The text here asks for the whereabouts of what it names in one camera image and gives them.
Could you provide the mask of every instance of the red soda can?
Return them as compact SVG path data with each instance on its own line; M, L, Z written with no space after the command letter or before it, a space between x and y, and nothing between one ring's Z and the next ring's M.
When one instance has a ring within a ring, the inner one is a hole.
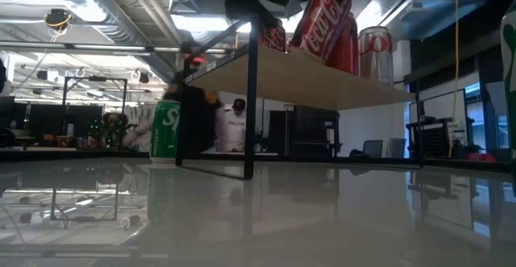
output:
M358 28L353 13L349 13L344 29L333 47L327 66L358 75Z
M260 44L279 50L281 52L287 51L287 34L283 28L281 20L276 19L276 28L265 28L261 32Z
M340 37L352 0L309 0L301 21L289 42L326 63Z

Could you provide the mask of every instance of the black metal frame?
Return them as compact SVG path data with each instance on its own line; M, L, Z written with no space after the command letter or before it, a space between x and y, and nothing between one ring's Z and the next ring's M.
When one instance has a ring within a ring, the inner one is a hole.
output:
M278 157L278 156L260 156L255 155L254 144L255 144L255 116L256 116L256 83L257 83L257 69L258 69L258 40L260 37L260 21L256 18L251 18L251 34L250 40L247 46L242 48L236 48L230 54L225 57L216 60L208 64L206 67L199 69L195 73L190 72L190 66L195 57L204 54L206 50L215 46L223 39L234 34L236 30L247 23L249 20L240 20L226 29L217 37L213 38L210 42L199 48L196 52L193 52L188 58L185 59L184 68L181 76L181 87L186 86L188 83L195 79L198 79L206 74L209 74L216 68L224 66L225 64L234 61L246 54L249 55L248 60L248 115L246 118L246 136L245 136L245 153L244 156L231 155L231 154L192 154L186 153L185 147L185 129L188 127L188 121L185 120L186 114L185 109L188 106L188 101L184 99L184 90L181 91L181 119L179 119L178 129L178 141L177 141L177 158L176 166L182 167L183 169L189 169L193 171L199 171L203 173L209 173L224 177L237 178L242 180L251 180L254 174L254 162L255 161L274 161L274 162L305 162L305 163L336 163L336 164L357 164L357 165L382 165L382 167L392 167L396 169L421 169L424 165L434 165L452 168L462 169L489 169L490 171L506 172L508 165L505 164L490 164L490 163L478 163L472 161L454 161L449 159L425 159L418 157L417 159L391 159L391 158L355 158L355 157L301 157L301 156L290 156L290 157ZM421 109L420 109L420 98L419 98L419 82L416 81L416 104L418 112L418 133L419 137L419 149L422 149L422 123L421 123ZM243 161L243 175L238 176L229 173L220 173L214 170L201 169L197 167L185 166L185 159L194 160L213 160L213 161ZM400 165L408 165L408 168L404 168Z
M70 88L68 88L69 80L77 80ZM63 89L63 106L66 106L66 94L71 90L77 83L80 81L97 81L97 82L106 82L106 81L123 81L123 98L122 98L122 114L124 114L126 107L126 95L127 95L127 79L126 78L112 78L112 77L64 77L64 89Z
M233 25L231 25L228 29L222 32L217 37L213 38L210 42L199 48L196 52L193 52L190 56L185 59L183 74L181 76L181 111L179 119L179 136L177 141L177 157L176 157L176 165L182 166L185 169L200 171L204 173L210 173L225 177L243 179L243 180L251 180L254 175L254 162L255 162L255 125L256 125L256 79L258 75L258 39L260 38L260 20L257 17L251 17L251 33L249 37L249 43L247 46L238 48L234 52L230 54L230 56L226 56L221 60L217 60L211 64L209 64L205 69L198 71L197 73L190 74L190 65L194 58L199 57L201 54L204 54L209 48L215 46L220 41L234 34L238 28L240 28L245 23L249 22L249 20L243 19L240 20ZM214 69L217 65L225 65L228 62L233 61L245 54L249 54L249 62L248 62L248 108L246 115L246 133L245 133L245 146L244 146L244 160L243 160L243 176L232 175L228 173L219 173L216 171L212 171L209 169L200 169L189 166L183 166L183 160L186 158L187 153L185 153L185 133L187 126L186 121L186 107L188 106L188 101L184 98L185 91L182 90L184 86L194 78L199 78L204 74L208 74L212 69Z

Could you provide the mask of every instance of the coca-cola can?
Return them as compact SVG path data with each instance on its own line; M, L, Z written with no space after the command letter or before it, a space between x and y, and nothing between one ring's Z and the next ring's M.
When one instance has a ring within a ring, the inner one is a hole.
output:
M261 45L279 50L287 51L287 34L283 28L283 22L276 19L275 28L265 28L262 30L259 40Z
M358 29L353 13L349 13L343 32L333 47L326 65L346 73L358 75L358 60Z
M358 37L360 76L393 84L393 41L381 26L362 30Z
M289 49L300 48L326 63L340 37L352 1L309 0L301 21L289 42Z

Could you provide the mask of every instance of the black chair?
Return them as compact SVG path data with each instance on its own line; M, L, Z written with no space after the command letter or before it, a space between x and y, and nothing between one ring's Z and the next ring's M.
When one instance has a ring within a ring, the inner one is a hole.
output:
M383 140L365 141L362 153L371 158L381 158L381 150L383 149L383 143Z

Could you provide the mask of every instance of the black cap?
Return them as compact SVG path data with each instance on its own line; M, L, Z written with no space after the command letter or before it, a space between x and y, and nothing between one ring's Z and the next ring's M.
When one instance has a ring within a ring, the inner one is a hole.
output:
M236 111L243 111L245 110L245 101L242 98L237 98L233 102L233 109Z

